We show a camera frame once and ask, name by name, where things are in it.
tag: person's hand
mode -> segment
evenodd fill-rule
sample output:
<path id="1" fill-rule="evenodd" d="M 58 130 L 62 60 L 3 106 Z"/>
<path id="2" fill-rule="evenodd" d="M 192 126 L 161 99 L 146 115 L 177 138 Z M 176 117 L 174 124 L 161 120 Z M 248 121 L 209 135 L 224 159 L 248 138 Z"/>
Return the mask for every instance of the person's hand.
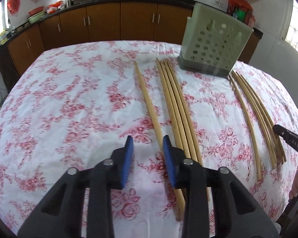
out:
<path id="1" fill-rule="evenodd" d="M 291 191 L 289 192 L 289 198 L 292 199 L 293 197 L 297 197 L 297 195 L 298 195 L 298 167 L 297 167 L 295 179 L 291 186 Z"/>

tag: bowl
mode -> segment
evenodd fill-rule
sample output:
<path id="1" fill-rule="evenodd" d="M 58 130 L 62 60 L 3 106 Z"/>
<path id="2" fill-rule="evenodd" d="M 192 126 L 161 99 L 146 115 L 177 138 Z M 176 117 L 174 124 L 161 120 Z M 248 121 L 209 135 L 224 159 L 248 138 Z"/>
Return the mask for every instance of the bowl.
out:
<path id="1" fill-rule="evenodd" d="M 30 24 L 33 24 L 34 22 L 37 22 L 44 15 L 45 15 L 45 11 L 39 12 L 31 16 L 30 18 L 28 18 L 28 21 L 30 22 Z"/>
<path id="2" fill-rule="evenodd" d="M 29 12 L 30 17 L 43 11 L 43 9 L 44 9 L 44 6 L 33 9 L 32 11 Z"/>

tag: black countertop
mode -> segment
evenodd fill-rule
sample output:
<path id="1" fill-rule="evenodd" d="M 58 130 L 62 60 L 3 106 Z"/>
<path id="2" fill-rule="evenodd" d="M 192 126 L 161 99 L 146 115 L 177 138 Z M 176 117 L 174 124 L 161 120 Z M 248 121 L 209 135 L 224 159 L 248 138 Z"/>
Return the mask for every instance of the black countertop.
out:
<path id="1" fill-rule="evenodd" d="M 13 39 L 15 39 L 17 36 L 19 36 L 21 33 L 26 31 L 27 29 L 31 28 L 32 26 L 34 26 L 34 25 L 36 25 L 36 24 L 38 24 L 38 23 L 40 23 L 40 22 L 42 22 L 42 21 L 44 21 L 48 18 L 56 16 L 60 13 L 70 11 L 70 10 L 74 10 L 74 9 L 78 9 L 78 8 L 85 7 L 85 6 L 89 6 L 89 5 L 94 5 L 94 4 L 101 4 L 101 3 L 108 3 L 108 2 L 130 2 L 130 1 L 143 1 L 143 2 L 152 2 L 152 3 L 159 3 L 159 4 L 169 4 L 169 5 L 179 6 L 179 7 L 182 7 L 182 8 L 187 8 L 187 9 L 192 9 L 192 10 L 194 8 L 194 5 L 197 3 L 197 1 L 194 1 L 194 0 L 92 0 L 92 1 L 84 2 L 84 3 L 80 3 L 80 4 L 75 4 L 75 5 L 72 5 L 69 8 L 65 8 L 63 10 L 56 11 L 52 14 L 45 15 L 39 21 L 37 21 L 33 24 L 30 24 L 29 26 L 27 26 L 27 27 L 23 28 L 22 30 L 20 30 L 18 33 L 14 34 L 3 45 L 0 45 L 0 47 L 8 44 Z M 254 28 L 254 34 L 259 39 L 261 39 L 262 36 L 263 36 L 263 33 L 261 31 L 259 31 L 258 29 L 256 29 L 256 28 Z"/>

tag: green bowl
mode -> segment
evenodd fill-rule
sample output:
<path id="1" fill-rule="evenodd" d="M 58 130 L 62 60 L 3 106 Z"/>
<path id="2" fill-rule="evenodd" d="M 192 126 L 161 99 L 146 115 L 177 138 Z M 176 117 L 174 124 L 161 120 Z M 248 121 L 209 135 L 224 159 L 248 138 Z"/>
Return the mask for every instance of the green bowl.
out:
<path id="1" fill-rule="evenodd" d="M 30 18 L 28 18 L 28 21 L 30 22 L 30 24 L 32 24 L 34 22 L 37 22 L 44 15 L 45 15 L 45 11 L 38 12 L 37 14 L 34 14 Z"/>

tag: table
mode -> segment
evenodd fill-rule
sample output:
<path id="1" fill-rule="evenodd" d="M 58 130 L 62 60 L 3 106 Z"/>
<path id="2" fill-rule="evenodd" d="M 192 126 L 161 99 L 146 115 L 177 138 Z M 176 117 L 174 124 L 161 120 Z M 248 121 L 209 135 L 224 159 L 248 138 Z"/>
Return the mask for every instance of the table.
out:
<path id="1" fill-rule="evenodd" d="M 263 179 L 257 181 L 247 124 L 229 81 L 181 70 L 176 59 L 180 47 L 95 42 L 52 49 L 37 58 L 0 111 L 0 217 L 14 233 L 69 167 L 94 167 L 131 135 L 135 152 L 128 183 L 111 193 L 116 237 L 180 237 L 179 209 L 133 65 L 137 61 L 163 134 L 174 144 L 156 58 L 169 58 L 175 67 L 204 166 L 229 167 L 272 220 L 280 216 L 298 155 L 283 142 L 287 162 L 271 170 L 264 138 L 247 103 L 261 157 Z M 241 62 L 234 70 L 256 90 L 274 123 L 298 134 L 298 109 L 283 85 Z M 212 200 L 209 213 L 214 234 Z"/>

